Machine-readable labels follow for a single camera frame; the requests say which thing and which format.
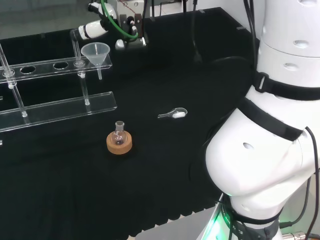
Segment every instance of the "white powder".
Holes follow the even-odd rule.
[[[183,111],[178,111],[172,115],[174,119],[184,118],[187,114]]]

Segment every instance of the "green tube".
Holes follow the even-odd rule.
[[[106,5],[105,5],[105,0],[101,0],[101,6],[103,7],[103,10],[106,14],[106,16],[108,17],[109,21],[112,23],[112,25],[120,32],[122,33],[124,36],[131,38],[131,39],[137,39],[138,38],[138,33],[136,33],[135,35],[130,35],[127,32],[123,31],[121,29],[121,27],[119,27],[115,21],[112,19],[112,17],[109,15],[109,12],[107,11]]]

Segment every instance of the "black cloth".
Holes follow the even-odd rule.
[[[193,187],[189,165],[199,158],[207,131],[233,109],[252,84],[246,62],[193,65],[191,15],[146,21],[149,48],[116,52],[113,68],[86,75],[89,94],[113,91],[114,111],[0,134],[1,240],[122,240],[180,214],[213,207],[221,192]],[[198,50],[205,63],[228,56],[250,59],[250,35],[221,8],[197,12]],[[69,31],[0,41],[9,64],[72,57]],[[81,96],[78,76],[19,82],[26,106]],[[0,109],[16,108],[0,86]],[[183,107],[181,119],[157,119]],[[132,150],[114,156],[106,146],[124,121]]]

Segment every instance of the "clear acrylic rack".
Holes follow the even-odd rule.
[[[102,63],[92,64],[87,57],[81,56],[78,41],[72,37],[71,39],[75,57],[17,65],[8,64],[0,44],[0,62],[2,64],[2,66],[0,66],[0,87],[5,87],[5,84],[7,84],[7,87],[12,90],[18,106],[18,108],[15,109],[0,111],[0,133],[85,115],[108,112],[117,108],[114,94],[111,91],[88,95],[86,84],[86,72],[97,71],[97,76],[99,75],[99,78],[101,78],[100,71],[108,70],[112,67],[109,51],[104,51],[103,53],[97,52],[97,56],[103,55],[105,58]],[[100,42],[93,44],[96,44],[96,49],[99,49],[99,47],[103,45],[107,46]],[[18,90],[19,81],[66,74],[77,74],[79,76],[82,96],[31,106],[24,105]]]

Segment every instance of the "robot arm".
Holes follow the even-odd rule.
[[[109,15],[113,19],[117,19],[116,11],[109,3],[105,4]],[[88,5],[88,10],[90,12],[96,13],[100,16],[101,20],[90,22],[86,25],[79,26],[75,31],[75,36],[77,40],[88,40],[98,38],[108,32],[108,18],[103,14],[103,9],[101,3],[91,2]]]
[[[264,77],[245,97],[253,107],[239,105],[206,149],[214,184],[237,214],[257,222],[277,216],[318,171],[306,127],[320,139],[319,11],[319,1],[266,0],[257,65]],[[288,136],[291,130],[299,134]],[[276,221],[246,225],[261,234]],[[283,239],[273,232],[271,239]]]
[[[125,36],[122,39],[119,39],[115,45],[117,50],[122,50],[126,48],[140,48],[146,46],[146,41],[142,35],[142,11],[143,9],[137,8],[140,12],[133,12],[133,10],[128,7],[128,3],[137,4],[140,2],[140,6],[143,6],[143,0],[137,0],[137,2],[127,1],[125,3],[115,1],[118,12],[115,10],[114,6],[110,3],[105,3],[105,9],[108,11],[109,16],[113,19],[116,25],[118,25],[125,33],[129,35],[138,35],[136,39],[128,40]],[[114,30],[115,26],[112,26],[112,23],[106,16],[102,3],[91,2],[88,4],[88,10],[93,12],[101,18],[101,20],[90,22],[86,25],[79,26],[78,29],[74,31],[76,39],[79,40],[89,40],[98,38],[106,33],[109,30]]]

